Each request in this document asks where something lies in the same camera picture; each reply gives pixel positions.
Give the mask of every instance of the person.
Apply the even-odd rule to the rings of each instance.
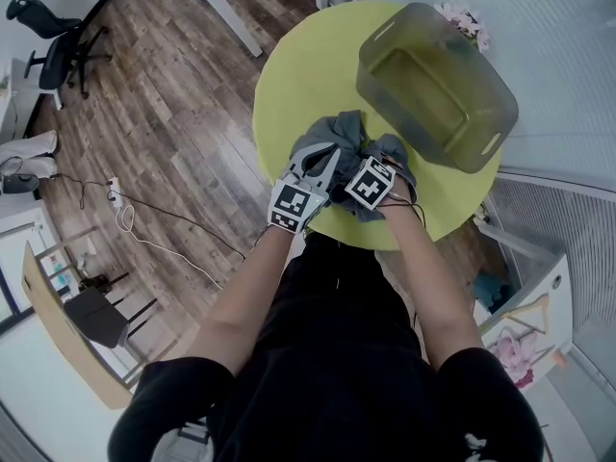
[[[408,191],[398,176],[394,189]],[[166,433],[203,418],[215,461],[543,460],[537,420],[413,208],[386,197],[377,210],[429,363],[373,252],[312,233],[283,273],[293,234],[271,226],[186,355],[144,369],[111,462],[149,461]]]

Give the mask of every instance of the wooden floor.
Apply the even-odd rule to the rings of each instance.
[[[64,110],[45,100],[33,134],[58,131],[59,172],[103,183],[117,176],[125,193],[197,220],[246,253],[266,223],[270,199],[252,138],[254,88],[275,44],[316,8],[314,0],[229,2],[262,57],[253,58],[203,1],[111,0],[88,33],[110,28],[101,48],[113,61],[90,68],[88,100],[66,87]],[[143,355],[152,357],[174,337],[190,338],[217,295],[203,273],[121,233],[106,188],[88,185],[83,211],[79,186],[65,178],[44,181],[40,191],[62,236],[100,228],[90,274],[131,272],[115,291],[127,295],[123,313],[159,299],[161,312],[131,340]],[[137,236],[186,255],[219,283],[240,263],[200,228],[135,209]],[[467,289],[481,268],[504,272],[498,259],[486,257],[472,226],[440,247]]]

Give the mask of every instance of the yellow-green table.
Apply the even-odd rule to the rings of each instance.
[[[280,40],[257,85],[253,129],[261,167],[273,182],[289,162],[297,138],[322,116],[362,110],[371,139],[396,133],[356,91],[359,48],[378,26],[401,9],[385,2],[353,2],[311,15]],[[409,166],[417,177],[418,202],[436,241],[469,218],[490,190],[499,151],[475,174],[427,163],[410,145]],[[397,249],[384,221],[360,223],[338,207],[311,222],[316,231],[345,244]]]

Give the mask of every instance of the green plastic bin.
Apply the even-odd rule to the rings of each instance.
[[[518,120],[496,70],[427,4],[406,6],[364,42],[356,88],[425,160],[468,173]]]

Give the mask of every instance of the sleeve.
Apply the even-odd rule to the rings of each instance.
[[[540,462],[541,427],[524,396],[490,351],[464,349],[439,370],[449,406],[465,431],[467,460]]]
[[[147,365],[108,445],[110,462],[149,462],[163,435],[208,414],[233,384],[215,361],[187,357]]]

